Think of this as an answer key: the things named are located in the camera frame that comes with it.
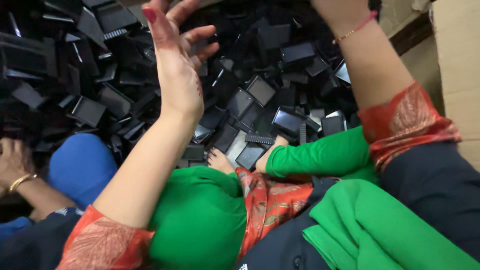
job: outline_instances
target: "navy pants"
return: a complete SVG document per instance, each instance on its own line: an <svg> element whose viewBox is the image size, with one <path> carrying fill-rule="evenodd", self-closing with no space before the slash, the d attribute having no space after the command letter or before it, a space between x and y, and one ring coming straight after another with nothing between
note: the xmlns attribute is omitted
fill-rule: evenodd
<svg viewBox="0 0 480 270"><path fill-rule="evenodd" d="M78 134L68 138L53 153L46 180L78 208L85 209L95 201L117 169L110 149L99 137ZM0 242L31 224L26 217L0 224Z"/></svg>

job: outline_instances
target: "fingernail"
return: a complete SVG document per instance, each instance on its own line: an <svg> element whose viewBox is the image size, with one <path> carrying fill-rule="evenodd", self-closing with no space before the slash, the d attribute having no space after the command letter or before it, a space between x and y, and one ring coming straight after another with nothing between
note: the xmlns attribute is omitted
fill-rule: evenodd
<svg viewBox="0 0 480 270"><path fill-rule="evenodd" d="M149 8L142 9L142 12L144 13L145 18L147 18L147 20L151 24L153 24L156 21L156 14L155 14L155 11L153 11L152 9L149 9Z"/></svg>

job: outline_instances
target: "gold bangle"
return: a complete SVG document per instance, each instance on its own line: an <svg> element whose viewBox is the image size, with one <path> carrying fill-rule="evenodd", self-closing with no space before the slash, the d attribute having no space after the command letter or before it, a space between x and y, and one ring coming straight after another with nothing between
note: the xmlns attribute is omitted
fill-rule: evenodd
<svg viewBox="0 0 480 270"><path fill-rule="evenodd" d="M14 192L21 183L23 183L23 182L26 181L26 180L30 180L30 179L36 178L36 177L37 177L36 174L29 173L29 174L27 174L27 175L25 175L25 176L17 179L17 180L16 180L15 182L13 182L13 184L10 186L10 189L9 189L8 192L9 192L9 193Z"/></svg>

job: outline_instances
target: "bracelet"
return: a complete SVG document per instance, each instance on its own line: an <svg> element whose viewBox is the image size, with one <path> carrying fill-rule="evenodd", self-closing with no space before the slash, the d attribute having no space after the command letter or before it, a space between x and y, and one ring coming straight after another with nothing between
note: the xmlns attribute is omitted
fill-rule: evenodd
<svg viewBox="0 0 480 270"><path fill-rule="evenodd" d="M15 182L13 182L13 184L10 186L10 189L9 189L9 193L12 193L14 192L18 186L23 183L24 181L26 180L30 180L30 179L33 179L33 178L36 178L37 175L36 174L32 174L32 173L29 173L23 177L20 177L19 179L17 179Z"/></svg>
<svg viewBox="0 0 480 270"><path fill-rule="evenodd" d="M343 37L339 37L337 39L334 39L332 41L332 44L337 44L337 43L340 43L340 41L344 40L345 38L353 35L355 32L359 31L360 29L362 29L365 25L367 25L367 23L369 23L371 20L373 20L376 16L378 15L378 11L374 10L370 13L370 17L368 17L368 19L363 22L362 24L360 24L359 27L355 28L354 30L352 30L350 33L344 35Z"/></svg>

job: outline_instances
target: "orange floral fabric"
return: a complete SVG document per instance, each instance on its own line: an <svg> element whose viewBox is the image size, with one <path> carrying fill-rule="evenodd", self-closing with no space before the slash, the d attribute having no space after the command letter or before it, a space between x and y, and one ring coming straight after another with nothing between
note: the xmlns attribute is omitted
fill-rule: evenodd
<svg viewBox="0 0 480 270"><path fill-rule="evenodd" d="M381 171L394 157L413 146L461 141L452 120L438 114L418 82L398 93L388 104L361 110L358 116L375 167Z"/></svg>
<svg viewBox="0 0 480 270"><path fill-rule="evenodd" d="M247 209L247 226L238 259L274 228L294 217L305 207L313 186L282 184L266 179L259 172L237 168Z"/></svg>
<svg viewBox="0 0 480 270"><path fill-rule="evenodd" d="M57 270L137 269L153 234L119 224L88 206L65 243Z"/></svg>

